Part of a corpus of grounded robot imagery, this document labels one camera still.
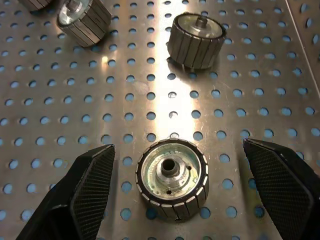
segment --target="perforated metal sheet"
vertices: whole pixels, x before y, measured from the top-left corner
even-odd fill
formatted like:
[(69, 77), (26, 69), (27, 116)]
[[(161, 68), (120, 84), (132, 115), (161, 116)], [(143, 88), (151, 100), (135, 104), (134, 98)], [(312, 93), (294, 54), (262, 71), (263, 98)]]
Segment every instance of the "perforated metal sheet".
[[(320, 173), (319, 41), (312, 44), (319, 1), (300, 13), (302, 3), (111, 0), (104, 4), (114, 16), (111, 34), (91, 50), (61, 34), (57, 3), (31, 15), (16, 0), (2, 1), (0, 236), (19, 234), (76, 156), (114, 143), (99, 237), (281, 239), (268, 213), (261, 217), (255, 208), (261, 202), (242, 138), (288, 146)], [(185, 11), (228, 27), (212, 69), (194, 74), (167, 61), (169, 27)], [(304, 28), (312, 15), (313, 26)], [(197, 144), (208, 159), (207, 219), (171, 224), (146, 217), (136, 164), (150, 141), (171, 134)]]

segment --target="stainless steel plate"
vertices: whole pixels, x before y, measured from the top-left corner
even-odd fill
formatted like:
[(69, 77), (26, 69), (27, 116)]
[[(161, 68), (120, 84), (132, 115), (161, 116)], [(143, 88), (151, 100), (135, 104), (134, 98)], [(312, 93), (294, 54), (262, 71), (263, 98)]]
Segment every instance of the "stainless steel plate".
[[(114, 143), (99, 237), (281, 239), (255, 208), (242, 138), (290, 147), (320, 173), (319, 1), (110, 0), (111, 34), (92, 50), (58, 29), (55, 5), (38, 15), (16, 0), (0, 5), (0, 236), (15, 239), (76, 156)], [(210, 70), (167, 61), (172, 21), (186, 11), (228, 28)], [(210, 172), (207, 209), (180, 224), (148, 219), (135, 185), (143, 151), (170, 135), (195, 143)]]

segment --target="cylindrical wheel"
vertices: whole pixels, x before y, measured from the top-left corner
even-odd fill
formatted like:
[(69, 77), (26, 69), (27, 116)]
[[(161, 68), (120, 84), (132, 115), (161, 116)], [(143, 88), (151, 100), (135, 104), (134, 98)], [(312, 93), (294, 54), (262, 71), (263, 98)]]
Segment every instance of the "cylindrical wheel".
[(210, 68), (226, 37), (217, 21), (193, 13), (183, 13), (173, 20), (168, 52), (177, 63), (193, 69)]
[(82, 47), (98, 43), (110, 22), (111, 13), (100, 0), (69, 0), (57, 16), (58, 27)]
[(19, 0), (19, 2), (30, 12), (45, 8), (52, 0)]
[(185, 221), (199, 212), (208, 197), (208, 162), (191, 142), (161, 140), (141, 156), (135, 181), (143, 199), (159, 216)]

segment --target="center hole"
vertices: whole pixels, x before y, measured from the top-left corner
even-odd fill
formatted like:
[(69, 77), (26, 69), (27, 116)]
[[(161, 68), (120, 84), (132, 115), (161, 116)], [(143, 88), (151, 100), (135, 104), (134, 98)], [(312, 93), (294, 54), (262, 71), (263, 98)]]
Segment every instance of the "center hole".
[(173, 170), (175, 168), (175, 165), (176, 165), (175, 161), (171, 158), (164, 160), (162, 163), (162, 167), (166, 171)]

